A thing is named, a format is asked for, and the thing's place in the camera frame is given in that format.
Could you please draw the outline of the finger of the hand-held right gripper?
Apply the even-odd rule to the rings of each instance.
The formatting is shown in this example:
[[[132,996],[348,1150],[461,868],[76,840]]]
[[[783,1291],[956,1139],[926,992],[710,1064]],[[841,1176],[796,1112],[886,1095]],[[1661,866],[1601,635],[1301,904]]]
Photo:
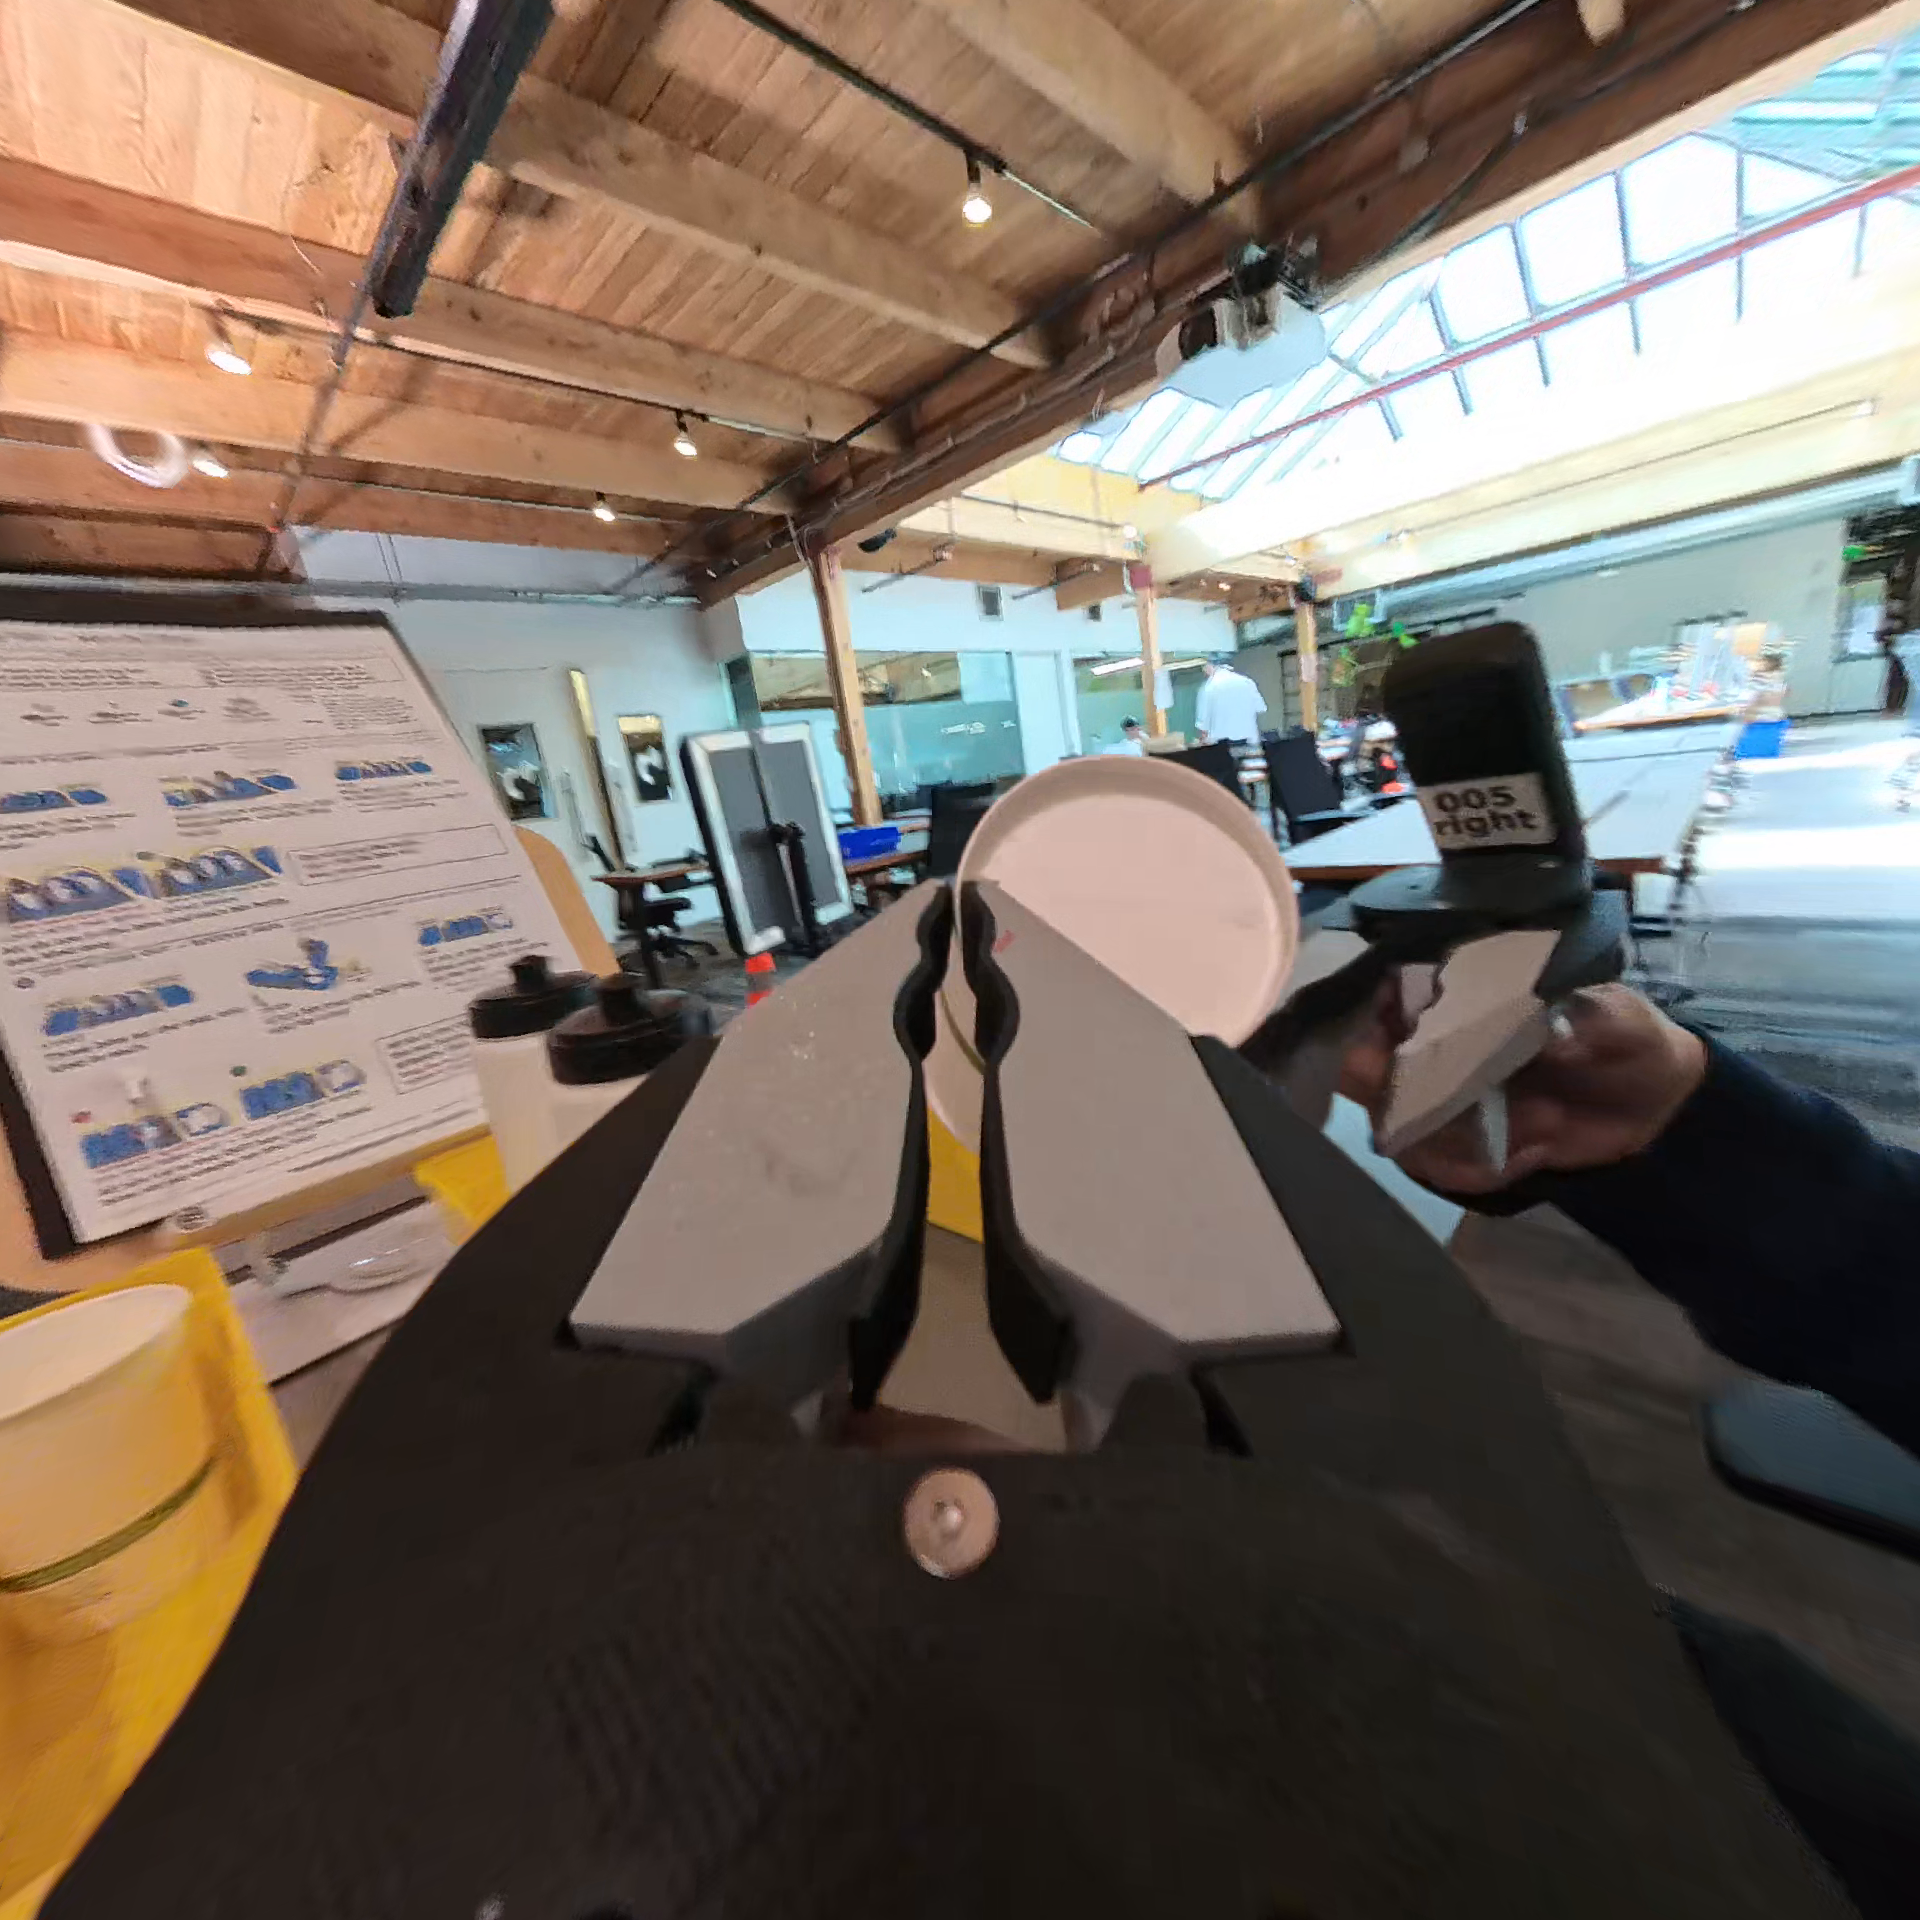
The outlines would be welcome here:
[[[1306,1124],[1325,1124],[1354,1036],[1372,1030],[1386,980],[1384,953],[1348,928],[1303,940],[1280,1003],[1241,1042],[1254,1068]]]
[[[1397,1162],[1461,1115],[1473,1115],[1486,1162],[1508,1148],[1506,1082],[1549,1038],[1541,974],[1559,928],[1512,928],[1456,947],[1431,974],[1431,996],[1393,1055],[1376,1152]]]

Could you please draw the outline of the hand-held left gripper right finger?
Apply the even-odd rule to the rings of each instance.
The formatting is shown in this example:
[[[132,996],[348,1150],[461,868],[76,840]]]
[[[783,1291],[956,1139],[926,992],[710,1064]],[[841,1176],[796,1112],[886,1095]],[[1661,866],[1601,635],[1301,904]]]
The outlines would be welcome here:
[[[1336,1314],[1173,1015],[998,886],[957,895],[988,1310],[1032,1401],[1327,1353]]]

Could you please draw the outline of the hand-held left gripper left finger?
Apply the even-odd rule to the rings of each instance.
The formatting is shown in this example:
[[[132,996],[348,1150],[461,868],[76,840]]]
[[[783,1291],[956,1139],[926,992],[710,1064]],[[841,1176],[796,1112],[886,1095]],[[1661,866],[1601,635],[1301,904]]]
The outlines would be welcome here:
[[[581,1346],[874,1404],[920,1302],[950,938],[928,880],[727,1027],[572,1308]]]

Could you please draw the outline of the white green-striped paper cup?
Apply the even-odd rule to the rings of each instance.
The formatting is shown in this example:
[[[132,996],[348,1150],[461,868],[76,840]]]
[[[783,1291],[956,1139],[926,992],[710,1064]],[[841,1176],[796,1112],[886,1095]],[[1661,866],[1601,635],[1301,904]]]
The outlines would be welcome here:
[[[1072,759],[1007,788],[974,827],[950,896],[994,896],[1009,961],[1046,923],[1086,959],[1062,991],[1021,999],[1005,1115],[1041,1070],[1044,1115],[1092,1139],[1160,1145],[1158,1108],[1192,1038],[1246,1040],[1280,1003],[1301,942],[1289,868],[1253,812],[1167,759]]]
[[[2,1335],[2,1614],[30,1641],[114,1632],[229,1545],[191,1308],[120,1288]]]

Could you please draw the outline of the yellow plastic bin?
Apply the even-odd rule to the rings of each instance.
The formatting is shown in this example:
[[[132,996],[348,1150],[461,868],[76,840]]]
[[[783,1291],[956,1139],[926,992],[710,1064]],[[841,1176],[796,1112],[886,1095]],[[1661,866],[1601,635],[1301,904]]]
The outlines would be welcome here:
[[[223,1447],[229,1545],[174,1598],[127,1626],[49,1644],[2,1614],[2,1894],[4,1916],[36,1916],[76,1854],[165,1739],[223,1644],[295,1483],[295,1455],[255,1369],[222,1270],[176,1252],[127,1281],[41,1296],[4,1330],[69,1302],[138,1284],[189,1291],[189,1351]]]

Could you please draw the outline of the person's right forearm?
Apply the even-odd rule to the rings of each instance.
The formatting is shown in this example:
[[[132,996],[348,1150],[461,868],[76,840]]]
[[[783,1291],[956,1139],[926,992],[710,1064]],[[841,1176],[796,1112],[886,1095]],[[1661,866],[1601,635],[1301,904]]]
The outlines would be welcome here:
[[[1639,1154],[1457,1206],[1559,1210],[1717,1353],[1918,1451],[1918,1156],[1824,1095],[1706,1040],[1700,1088]]]

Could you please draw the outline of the long wooden table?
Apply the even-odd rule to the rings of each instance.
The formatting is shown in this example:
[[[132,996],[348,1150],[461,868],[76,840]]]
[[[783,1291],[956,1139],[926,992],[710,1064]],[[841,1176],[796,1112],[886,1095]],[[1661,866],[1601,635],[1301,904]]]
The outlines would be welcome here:
[[[1657,873],[1674,858],[1737,734],[1740,726],[1700,726],[1573,739],[1567,772],[1594,868]],[[1401,800],[1286,849],[1281,858],[1298,883],[1354,886],[1437,862],[1446,850],[1446,842],[1432,842],[1424,807]]]

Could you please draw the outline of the black office chair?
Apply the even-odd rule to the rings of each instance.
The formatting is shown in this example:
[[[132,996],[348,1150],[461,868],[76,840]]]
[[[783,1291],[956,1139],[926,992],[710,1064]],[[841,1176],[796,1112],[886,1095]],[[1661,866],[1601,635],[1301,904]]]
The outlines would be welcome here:
[[[650,991],[665,986],[662,964],[695,964],[718,959],[719,948],[709,940],[684,934],[690,915],[688,888],[705,886],[713,876],[703,855],[686,855],[642,868],[620,868],[599,838],[586,835],[585,846],[599,866],[593,876],[613,895],[615,928],[625,940],[615,948],[620,967],[639,977]]]
[[[1352,819],[1338,778],[1304,729],[1262,736],[1268,795],[1289,846],[1322,838]]]

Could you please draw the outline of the translucent bottle with black cap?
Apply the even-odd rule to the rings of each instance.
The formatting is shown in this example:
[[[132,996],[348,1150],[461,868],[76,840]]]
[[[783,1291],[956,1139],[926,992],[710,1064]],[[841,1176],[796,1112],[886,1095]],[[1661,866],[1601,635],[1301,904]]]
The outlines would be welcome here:
[[[546,1036],[550,1156],[575,1145],[645,1076],[686,1042],[713,1033],[713,1008],[695,992],[650,991],[620,972]]]
[[[471,1066],[481,1095],[506,1194],[516,1194],[560,1152],[548,1036],[592,999],[593,977],[556,967],[530,952],[465,1007]]]

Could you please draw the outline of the grey rolling display board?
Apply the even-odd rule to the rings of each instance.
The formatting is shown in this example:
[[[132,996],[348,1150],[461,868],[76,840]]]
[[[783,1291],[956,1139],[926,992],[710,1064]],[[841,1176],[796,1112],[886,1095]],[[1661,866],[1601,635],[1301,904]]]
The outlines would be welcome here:
[[[821,956],[857,916],[805,722],[684,736],[688,787],[735,956]]]

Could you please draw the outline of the red ceiling pipe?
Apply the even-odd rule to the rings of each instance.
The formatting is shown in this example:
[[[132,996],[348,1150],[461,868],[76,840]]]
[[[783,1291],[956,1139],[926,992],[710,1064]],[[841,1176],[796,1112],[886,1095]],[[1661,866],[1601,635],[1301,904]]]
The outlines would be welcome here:
[[[1681,135],[1343,304],[1322,359],[1234,402],[1141,402],[1102,465],[1200,502],[1280,487],[1625,371],[1800,276],[1914,254],[1914,151],[1852,170]]]

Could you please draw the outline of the clear plastic lid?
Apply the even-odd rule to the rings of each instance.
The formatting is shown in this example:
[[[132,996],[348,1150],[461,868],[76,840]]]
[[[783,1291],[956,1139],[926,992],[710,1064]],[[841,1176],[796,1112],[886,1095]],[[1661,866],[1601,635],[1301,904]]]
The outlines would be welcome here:
[[[247,1279],[271,1296],[306,1291],[372,1295],[429,1281],[449,1255],[439,1215],[426,1206],[398,1207],[328,1233],[252,1249]]]

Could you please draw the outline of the ceiling projector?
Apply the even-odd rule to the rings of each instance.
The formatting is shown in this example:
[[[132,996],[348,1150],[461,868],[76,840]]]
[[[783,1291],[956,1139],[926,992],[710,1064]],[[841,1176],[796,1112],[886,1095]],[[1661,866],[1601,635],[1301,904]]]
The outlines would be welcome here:
[[[1327,358],[1318,313],[1281,289],[1225,296],[1196,307],[1158,345],[1158,388],[1230,412],[1281,391]]]

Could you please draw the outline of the printed instruction board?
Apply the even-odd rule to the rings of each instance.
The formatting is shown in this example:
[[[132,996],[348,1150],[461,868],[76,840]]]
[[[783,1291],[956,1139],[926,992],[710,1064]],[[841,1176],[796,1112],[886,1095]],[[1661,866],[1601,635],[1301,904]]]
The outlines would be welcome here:
[[[49,1260],[485,1122],[465,1011],[577,964],[383,617],[4,616],[4,1142]]]

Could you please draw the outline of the black ceiling rail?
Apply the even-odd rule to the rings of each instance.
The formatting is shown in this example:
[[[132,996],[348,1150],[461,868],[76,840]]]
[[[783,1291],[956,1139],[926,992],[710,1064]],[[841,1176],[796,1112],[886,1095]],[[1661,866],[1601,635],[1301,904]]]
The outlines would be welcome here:
[[[442,230],[552,18],[550,2],[454,8],[364,273],[380,320],[414,313]]]

